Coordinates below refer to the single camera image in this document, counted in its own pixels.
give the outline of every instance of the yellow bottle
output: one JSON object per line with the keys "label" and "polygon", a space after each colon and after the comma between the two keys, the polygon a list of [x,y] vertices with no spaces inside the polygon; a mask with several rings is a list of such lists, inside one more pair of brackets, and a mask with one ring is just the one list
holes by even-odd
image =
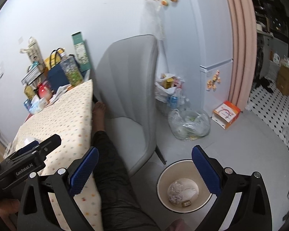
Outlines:
{"label": "yellow bottle", "polygon": [[24,90],[25,95],[28,97],[29,100],[32,100],[33,97],[35,96],[33,89],[28,84],[24,84],[24,88],[25,88]]}

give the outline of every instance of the hand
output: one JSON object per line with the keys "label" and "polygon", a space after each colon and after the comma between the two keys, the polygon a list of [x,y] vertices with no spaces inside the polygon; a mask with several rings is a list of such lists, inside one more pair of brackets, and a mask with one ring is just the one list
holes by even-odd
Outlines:
{"label": "hand", "polygon": [[16,227],[9,219],[10,214],[15,214],[19,210],[20,202],[16,199],[3,199],[0,200],[0,217],[4,221],[4,223],[11,229],[12,231],[16,231]]}

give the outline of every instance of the green box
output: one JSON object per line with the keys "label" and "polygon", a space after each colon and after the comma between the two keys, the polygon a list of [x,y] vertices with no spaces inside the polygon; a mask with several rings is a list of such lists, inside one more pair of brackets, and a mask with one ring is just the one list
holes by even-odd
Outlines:
{"label": "green box", "polygon": [[77,59],[80,64],[80,71],[84,72],[91,69],[91,64],[86,52],[85,43],[82,39],[81,32],[75,33],[72,35],[74,48],[76,52]]}

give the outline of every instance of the silver screw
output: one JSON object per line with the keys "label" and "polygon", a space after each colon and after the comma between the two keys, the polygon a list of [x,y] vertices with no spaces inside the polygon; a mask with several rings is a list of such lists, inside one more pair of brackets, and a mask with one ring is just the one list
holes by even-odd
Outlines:
{"label": "silver screw", "polygon": [[60,168],[60,169],[58,170],[58,174],[59,174],[59,175],[63,175],[63,174],[65,173],[65,171],[66,171],[65,168]]}
{"label": "silver screw", "polygon": [[225,168],[225,173],[231,175],[233,173],[233,170],[229,167]]}
{"label": "silver screw", "polygon": [[261,174],[260,174],[259,172],[255,172],[255,173],[254,173],[254,176],[255,176],[256,178],[260,178],[260,177],[261,177]]}
{"label": "silver screw", "polygon": [[34,178],[35,176],[36,176],[36,172],[32,172],[32,173],[29,174],[30,178]]}

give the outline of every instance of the black pants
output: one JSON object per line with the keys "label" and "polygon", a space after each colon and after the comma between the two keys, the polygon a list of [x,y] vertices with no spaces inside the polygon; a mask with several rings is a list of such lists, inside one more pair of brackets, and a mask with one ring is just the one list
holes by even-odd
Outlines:
{"label": "black pants", "polygon": [[160,231],[141,210],[124,163],[107,134],[96,132],[91,145],[99,150],[93,174],[102,200],[104,231]]}

